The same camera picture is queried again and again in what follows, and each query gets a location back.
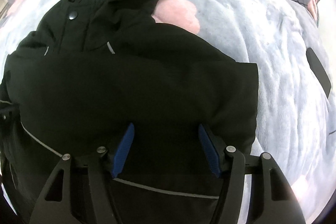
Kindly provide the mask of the grey floral bed blanket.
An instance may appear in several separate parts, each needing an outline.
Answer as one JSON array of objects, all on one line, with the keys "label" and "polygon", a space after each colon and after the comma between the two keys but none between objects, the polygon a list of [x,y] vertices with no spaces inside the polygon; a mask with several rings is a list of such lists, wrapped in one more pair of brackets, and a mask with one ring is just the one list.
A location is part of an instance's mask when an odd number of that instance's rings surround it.
[{"label": "grey floral bed blanket", "polygon": [[[61,0],[9,0],[1,20],[1,83],[8,55]],[[320,0],[159,0],[157,23],[177,24],[259,75],[255,139],[288,180],[305,223],[327,210],[335,191],[335,91],[327,98],[310,69],[312,48],[330,81],[335,69],[319,33]],[[3,184],[1,223],[24,223]]]}]

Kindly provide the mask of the black hooded jacket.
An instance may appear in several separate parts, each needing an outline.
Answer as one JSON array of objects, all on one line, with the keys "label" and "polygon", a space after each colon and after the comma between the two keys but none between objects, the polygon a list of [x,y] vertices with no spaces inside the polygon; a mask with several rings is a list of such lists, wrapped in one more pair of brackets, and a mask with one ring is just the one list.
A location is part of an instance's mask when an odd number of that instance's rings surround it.
[{"label": "black hooded jacket", "polygon": [[159,0],[61,0],[8,55],[1,83],[3,184],[30,218],[69,154],[134,138],[106,185],[121,223],[209,223],[221,181],[201,126],[249,154],[259,75],[177,24],[157,23]]}]

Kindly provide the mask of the black smartphone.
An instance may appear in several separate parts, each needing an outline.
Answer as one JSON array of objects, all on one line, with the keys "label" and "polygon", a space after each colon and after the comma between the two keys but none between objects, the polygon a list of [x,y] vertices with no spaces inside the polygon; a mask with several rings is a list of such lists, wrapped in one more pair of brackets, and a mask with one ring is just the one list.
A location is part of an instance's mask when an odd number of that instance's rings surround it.
[{"label": "black smartphone", "polygon": [[328,98],[330,95],[330,91],[331,91],[331,81],[322,63],[319,61],[318,56],[315,54],[315,51],[313,51],[312,48],[308,48],[306,50],[306,58],[307,58],[307,62],[309,63],[310,69],[314,73],[318,82],[322,86],[326,97]]}]

